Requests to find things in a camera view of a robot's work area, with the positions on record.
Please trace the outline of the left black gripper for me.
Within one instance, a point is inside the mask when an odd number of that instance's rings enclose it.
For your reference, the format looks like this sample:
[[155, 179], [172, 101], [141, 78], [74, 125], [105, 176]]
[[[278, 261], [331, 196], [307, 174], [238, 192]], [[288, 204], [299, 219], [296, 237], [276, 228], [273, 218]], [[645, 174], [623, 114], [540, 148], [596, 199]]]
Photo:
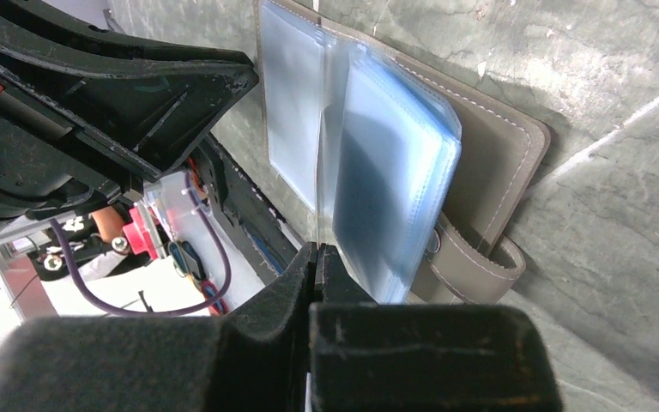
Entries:
[[253, 62], [108, 58], [0, 16], [0, 233], [33, 210], [138, 200], [257, 82]]

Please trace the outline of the beige card holder wallet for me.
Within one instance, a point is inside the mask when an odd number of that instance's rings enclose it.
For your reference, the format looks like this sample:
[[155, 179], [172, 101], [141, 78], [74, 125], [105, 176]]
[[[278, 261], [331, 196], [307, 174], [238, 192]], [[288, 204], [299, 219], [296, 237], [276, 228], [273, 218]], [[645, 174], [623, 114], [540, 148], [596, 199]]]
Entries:
[[435, 280], [498, 301], [526, 270], [505, 228], [548, 127], [293, 1], [256, 4], [269, 160], [380, 303]]

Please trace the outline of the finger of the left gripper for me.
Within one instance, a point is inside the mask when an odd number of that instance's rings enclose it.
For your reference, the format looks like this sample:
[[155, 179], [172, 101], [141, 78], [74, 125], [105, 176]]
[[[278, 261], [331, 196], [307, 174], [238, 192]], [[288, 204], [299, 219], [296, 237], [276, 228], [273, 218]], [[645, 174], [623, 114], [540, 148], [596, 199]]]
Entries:
[[39, 37], [108, 58], [251, 63], [241, 51], [179, 45], [99, 28], [44, 1], [0, 1], [0, 16]]

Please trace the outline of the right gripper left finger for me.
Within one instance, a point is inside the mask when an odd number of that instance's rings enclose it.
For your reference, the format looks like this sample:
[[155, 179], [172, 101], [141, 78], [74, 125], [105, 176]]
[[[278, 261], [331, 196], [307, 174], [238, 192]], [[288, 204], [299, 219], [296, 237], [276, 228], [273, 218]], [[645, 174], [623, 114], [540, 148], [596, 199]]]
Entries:
[[0, 411], [301, 411], [316, 252], [220, 317], [26, 322], [0, 347]]

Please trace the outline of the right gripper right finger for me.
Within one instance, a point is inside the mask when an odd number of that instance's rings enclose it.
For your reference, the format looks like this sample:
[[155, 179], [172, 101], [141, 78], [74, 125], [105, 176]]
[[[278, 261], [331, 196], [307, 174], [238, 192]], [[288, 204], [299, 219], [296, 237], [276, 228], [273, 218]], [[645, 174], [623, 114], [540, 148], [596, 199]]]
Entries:
[[309, 309], [316, 411], [560, 411], [529, 316], [499, 305], [380, 305], [321, 245]]

